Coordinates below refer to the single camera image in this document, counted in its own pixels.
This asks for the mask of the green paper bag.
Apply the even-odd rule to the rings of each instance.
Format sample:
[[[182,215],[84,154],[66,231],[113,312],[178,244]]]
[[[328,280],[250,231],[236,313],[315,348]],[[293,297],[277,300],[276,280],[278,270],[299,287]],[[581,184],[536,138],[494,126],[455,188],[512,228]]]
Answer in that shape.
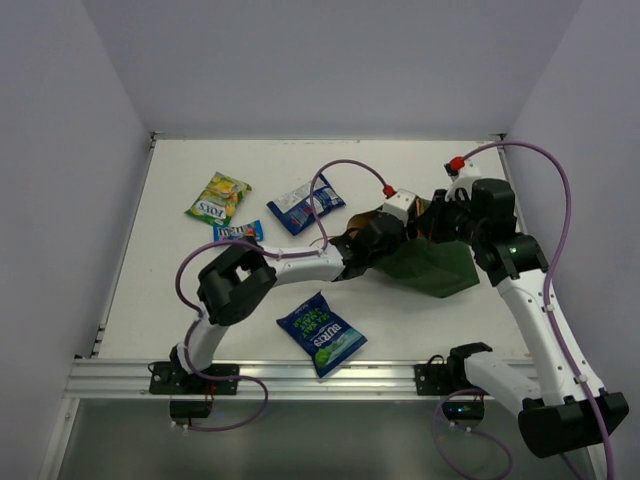
[[[416,196],[407,224],[375,210],[357,214],[330,244],[343,255],[341,278],[351,279],[372,269],[403,288],[434,298],[446,298],[480,283],[468,247],[460,242],[435,244],[414,225],[428,204]]]

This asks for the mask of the dark blue snack bag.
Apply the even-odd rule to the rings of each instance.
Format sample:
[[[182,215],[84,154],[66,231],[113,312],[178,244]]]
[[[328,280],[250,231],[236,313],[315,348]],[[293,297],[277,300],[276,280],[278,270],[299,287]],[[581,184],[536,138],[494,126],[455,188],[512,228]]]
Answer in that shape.
[[[266,204],[285,230],[297,236],[315,222],[311,206],[319,218],[346,206],[324,175],[320,175],[311,187],[307,182]]]

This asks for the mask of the blue Burts crisps bag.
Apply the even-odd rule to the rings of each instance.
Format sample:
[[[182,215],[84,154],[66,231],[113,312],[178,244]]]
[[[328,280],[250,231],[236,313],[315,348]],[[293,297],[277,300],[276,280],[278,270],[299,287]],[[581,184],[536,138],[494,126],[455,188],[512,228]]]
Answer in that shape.
[[[329,375],[368,341],[330,308],[321,292],[276,324],[310,357],[318,378]]]

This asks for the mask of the blue M&Ms packet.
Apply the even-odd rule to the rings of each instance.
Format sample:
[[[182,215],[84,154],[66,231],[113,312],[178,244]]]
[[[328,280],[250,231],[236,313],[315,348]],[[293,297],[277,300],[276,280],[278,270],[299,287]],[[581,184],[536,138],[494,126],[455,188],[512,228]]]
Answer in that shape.
[[[259,220],[254,220],[244,225],[215,225],[213,227],[214,241],[240,240],[244,237],[252,237],[257,242],[263,241],[264,231],[261,222]]]

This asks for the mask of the green Fox's candy bag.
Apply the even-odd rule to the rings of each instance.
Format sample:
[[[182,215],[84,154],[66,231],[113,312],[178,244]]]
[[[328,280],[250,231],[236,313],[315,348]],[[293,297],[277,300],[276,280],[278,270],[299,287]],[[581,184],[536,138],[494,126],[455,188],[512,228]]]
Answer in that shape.
[[[185,214],[211,226],[231,224],[250,184],[216,172]]]

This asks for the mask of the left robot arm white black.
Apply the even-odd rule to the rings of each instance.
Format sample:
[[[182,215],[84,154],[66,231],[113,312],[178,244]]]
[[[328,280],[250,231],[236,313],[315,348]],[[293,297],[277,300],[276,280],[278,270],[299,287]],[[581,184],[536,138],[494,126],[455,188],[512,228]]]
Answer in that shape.
[[[260,246],[250,237],[211,242],[187,257],[222,246],[224,250],[198,274],[196,303],[185,304],[197,317],[185,339],[170,353],[172,379],[185,392],[201,390],[208,367],[226,330],[248,318],[274,288],[306,281],[340,282],[357,278],[406,240],[406,214],[382,210],[312,250]]]

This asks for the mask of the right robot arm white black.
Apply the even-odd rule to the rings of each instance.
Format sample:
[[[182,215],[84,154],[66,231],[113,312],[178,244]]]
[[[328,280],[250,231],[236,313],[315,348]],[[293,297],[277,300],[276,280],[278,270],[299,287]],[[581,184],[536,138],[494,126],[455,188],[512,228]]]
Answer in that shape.
[[[437,190],[417,220],[428,240],[459,240],[513,315],[532,356],[529,379],[483,342],[454,347],[446,360],[451,389],[473,387],[493,396],[518,422],[539,458],[603,444],[629,413],[590,367],[547,280],[549,264],[537,240],[516,229],[515,194],[508,182],[479,179],[467,190]]]

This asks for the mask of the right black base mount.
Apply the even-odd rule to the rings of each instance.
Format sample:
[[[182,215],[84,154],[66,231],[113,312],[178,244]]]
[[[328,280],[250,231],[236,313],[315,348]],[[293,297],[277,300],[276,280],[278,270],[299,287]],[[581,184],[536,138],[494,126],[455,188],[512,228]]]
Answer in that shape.
[[[464,373],[464,360],[472,354],[492,351],[485,343],[475,342],[452,348],[447,357],[435,354],[426,362],[415,364],[413,371],[417,395],[444,399],[454,392],[474,389]],[[485,414],[484,396],[475,394],[471,400],[451,398],[438,408],[437,413],[438,420],[446,419],[454,427],[477,427]]]

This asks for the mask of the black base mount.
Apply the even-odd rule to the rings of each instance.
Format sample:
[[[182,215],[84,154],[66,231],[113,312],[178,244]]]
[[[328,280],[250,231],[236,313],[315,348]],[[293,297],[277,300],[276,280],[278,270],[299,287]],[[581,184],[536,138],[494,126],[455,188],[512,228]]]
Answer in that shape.
[[[149,393],[170,397],[169,415],[177,424],[193,426],[194,421],[207,419],[216,395],[237,393],[235,376],[240,373],[237,364],[212,364],[205,369],[207,376],[222,377],[216,381],[194,374],[178,374],[169,361],[152,362],[147,368],[151,376]]]
[[[415,364],[413,371],[417,395],[444,399],[454,392],[474,389],[464,373],[464,360],[472,354],[492,351],[485,343],[475,342],[452,348],[447,357],[435,354],[426,362]],[[451,398],[438,408],[437,413],[438,420],[446,419],[454,427],[477,427],[485,414],[484,396],[475,394],[471,400]]]

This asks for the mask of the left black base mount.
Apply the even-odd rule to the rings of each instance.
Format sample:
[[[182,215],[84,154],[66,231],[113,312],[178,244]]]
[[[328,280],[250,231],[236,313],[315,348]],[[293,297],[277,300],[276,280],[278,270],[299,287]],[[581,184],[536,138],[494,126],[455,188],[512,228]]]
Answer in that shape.
[[[177,424],[193,426],[194,421],[207,419],[216,395],[237,393],[235,376],[240,373],[237,364],[212,364],[205,369],[207,376],[222,377],[216,381],[194,374],[178,374],[169,361],[152,362],[147,368],[151,376],[149,393],[170,397],[169,415]]]

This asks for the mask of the aluminium front rail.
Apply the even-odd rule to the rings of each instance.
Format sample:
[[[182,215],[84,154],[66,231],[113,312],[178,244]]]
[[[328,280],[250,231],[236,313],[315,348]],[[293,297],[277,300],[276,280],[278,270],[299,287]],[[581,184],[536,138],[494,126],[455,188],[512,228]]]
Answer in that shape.
[[[233,362],[243,376],[261,380],[277,400],[426,400],[418,393],[413,361],[348,361],[319,379],[309,361]],[[153,398],[158,376],[148,360],[76,360],[64,388],[70,399]]]

